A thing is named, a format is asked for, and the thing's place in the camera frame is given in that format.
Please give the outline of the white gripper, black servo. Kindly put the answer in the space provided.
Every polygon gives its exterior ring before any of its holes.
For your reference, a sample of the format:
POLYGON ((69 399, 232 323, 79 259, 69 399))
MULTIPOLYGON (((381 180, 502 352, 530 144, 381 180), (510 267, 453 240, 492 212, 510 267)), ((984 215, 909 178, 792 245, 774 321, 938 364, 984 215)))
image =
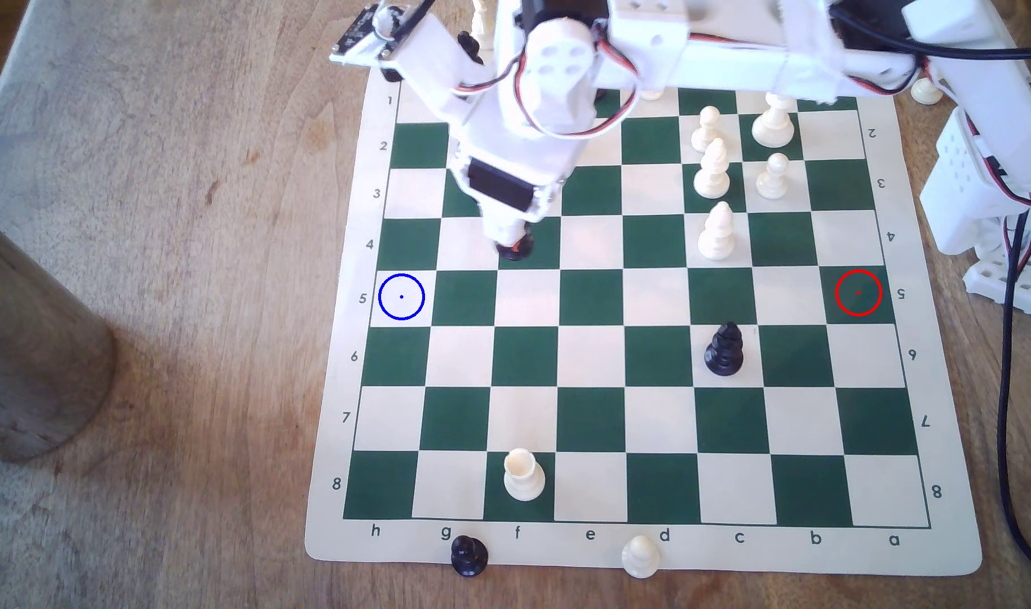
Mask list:
POLYGON ((483 231, 498 253, 532 251, 532 224, 548 214, 586 148, 583 140, 523 138, 502 128, 448 127, 448 170, 479 204, 483 231), (512 244, 512 215, 520 238, 512 244))

